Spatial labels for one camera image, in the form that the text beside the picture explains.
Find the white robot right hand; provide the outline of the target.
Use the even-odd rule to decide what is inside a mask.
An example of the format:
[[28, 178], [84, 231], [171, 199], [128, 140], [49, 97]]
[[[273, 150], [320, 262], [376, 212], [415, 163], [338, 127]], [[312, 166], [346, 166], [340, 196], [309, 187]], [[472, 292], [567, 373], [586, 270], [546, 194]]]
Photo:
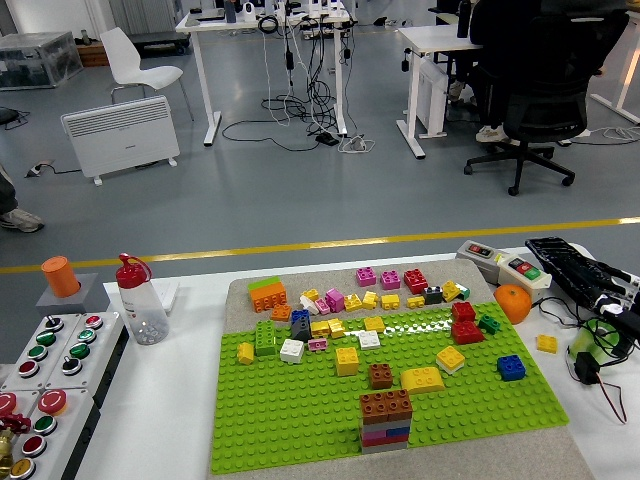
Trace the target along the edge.
[[620, 316], [623, 311], [639, 314], [639, 277], [624, 270], [601, 264], [606, 273], [599, 285], [603, 293], [595, 303], [596, 311]]

